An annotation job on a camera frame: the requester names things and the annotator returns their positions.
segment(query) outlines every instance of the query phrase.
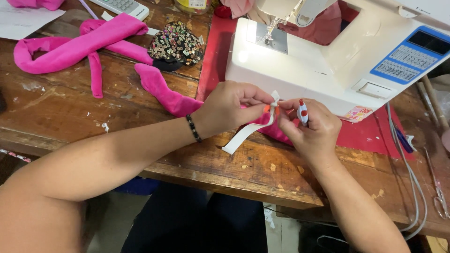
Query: floor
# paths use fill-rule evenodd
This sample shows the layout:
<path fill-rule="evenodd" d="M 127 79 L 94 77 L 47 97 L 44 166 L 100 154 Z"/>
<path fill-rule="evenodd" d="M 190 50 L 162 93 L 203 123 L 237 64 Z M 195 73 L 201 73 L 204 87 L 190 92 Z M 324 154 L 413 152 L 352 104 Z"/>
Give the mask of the floor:
<path fill-rule="evenodd" d="M 149 198 L 113 191 L 105 194 L 105 197 L 108 207 L 88 247 L 88 253 L 119 253 L 134 217 Z M 264 203 L 264 206 L 275 210 L 273 204 Z M 299 222 L 277 217 L 275 212 L 265 209 L 265 225 L 269 253 L 298 252 Z"/>

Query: dark pants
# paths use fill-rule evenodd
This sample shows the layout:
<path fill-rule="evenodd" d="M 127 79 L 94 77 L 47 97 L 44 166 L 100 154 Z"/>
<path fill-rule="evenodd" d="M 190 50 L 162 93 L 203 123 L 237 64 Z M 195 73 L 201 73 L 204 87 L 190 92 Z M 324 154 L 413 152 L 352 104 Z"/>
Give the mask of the dark pants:
<path fill-rule="evenodd" d="M 262 203 L 162 182 L 122 252 L 267 252 Z"/>

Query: beaded bracelet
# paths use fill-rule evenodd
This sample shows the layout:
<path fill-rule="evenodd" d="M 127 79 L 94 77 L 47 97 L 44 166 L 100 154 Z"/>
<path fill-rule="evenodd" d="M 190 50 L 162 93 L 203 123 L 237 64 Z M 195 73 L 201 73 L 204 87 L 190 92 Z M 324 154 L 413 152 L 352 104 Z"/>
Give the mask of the beaded bracelet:
<path fill-rule="evenodd" d="M 195 140 L 196 140 L 198 143 L 201 143 L 201 142 L 202 142 L 202 139 L 198 136 L 198 133 L 197 133 L 197 131 L 195 130 L 195 125 L 194 125 L 194 123 L 192 122 L 191 116 L 190 116 L 189 114 L 186 115 L 186 119 L 187 119 L 188 122 L 189 122 L 189 126 L 191 127 L 191 130 L 192 130 L 192 133 L 194 134 Z"/>

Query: worn wooden table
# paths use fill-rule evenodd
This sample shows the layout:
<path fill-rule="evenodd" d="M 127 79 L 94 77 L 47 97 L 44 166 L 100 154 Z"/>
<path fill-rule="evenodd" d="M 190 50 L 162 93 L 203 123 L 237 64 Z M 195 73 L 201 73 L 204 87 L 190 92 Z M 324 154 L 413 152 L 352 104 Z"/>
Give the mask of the worn wooden table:
<path fill-rule="evenodd" d="M 169 21 L 181 20 L 207 41 L 211 12 L 190 17 L 174 8 L 171 0 L 138 2 L 150 9 L 150 15 L 144 20 L 148 26 L 161 29 Z M 97 5 L 90 2 L 88 5 L 98 16 L 103 12 Z M 89 14 L 77 0 L 66 0 L 61 9 L 67 12 L 32 37 L 78 36 L 79 25 L 90 18 Z M 128 41 L 147 47 L 151 39 L 150 35 L 143 35 Z M 107 123 L 112 132 L 173 118 L 140 86 L 133 68 L 135 62 L 131 59 L 100 50 L 104 98 L 95 99 L 90 90 L 87 60 L 59 72 L 32 75 L 14 64 L 15 44 L 15 41 L 0 40 L 0 84 L 8 104 L 7 111 L 0 115 L 3 148 L 42 156 L 74 141 L 105 134 L 103 123 Z M 163 76 L 171 89 L 195 97 L 201 65 L 183 67 Z M 406 133 L 415 136 L 416 146 L 428 147 L 444 193 L 450 200 L 447 173 L 450 162 L 435 127 L 425 115 L 416 87 L 411 86 L 398 95 L 392 105 Z M 281 209 L 290 216 L 301 214 L 303 219 L 332 219 L 320 185 L 291 146 L 255 133 L 234 155 L 228 155 L 218 147 L 225 145 L 234 133 L 223 133 L 201 145 L 192 144 L 172 152 L 141 175 L 274 203 L 288 207 Z M 336 153 L 399 227 L 410 223 L 414 217 L 411 182 L 401 160 L 344 147 L 336 147 Z M 428 219 L 422 233 L 448 237 L 450 221 L 441 219 L 433 207 L 432 197 L 436 193 L 422 150 L 416 153 L 416 158 L 411 167 L 422 185 L 428 206 Z"/>

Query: red mat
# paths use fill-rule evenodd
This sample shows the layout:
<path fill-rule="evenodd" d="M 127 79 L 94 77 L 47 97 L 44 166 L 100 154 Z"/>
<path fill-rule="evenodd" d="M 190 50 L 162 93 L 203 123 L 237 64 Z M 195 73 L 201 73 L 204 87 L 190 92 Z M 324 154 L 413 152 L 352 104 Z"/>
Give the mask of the red mat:
<path fill-rule="evenodd" d="M 202 72 L 198 82 L 197 100 L 204 101 L 218 82 L 225 80 L 225 70 L 230 49 L 231 36 L 236 30 L 237 19 L 224 19 L 215 15 L 212 17 Z M 395 112 L 392 113 L 394 122 L 401 124 Z M 387 110 L 381 107 L 372 115 L 359 123 L 342 121 L 342 129 L 337 139 L 338 146 L 360 149 L 401 158 L 389 130 Z M 408 160 L 414 160 L 412 154 L 404 151 Z"/>

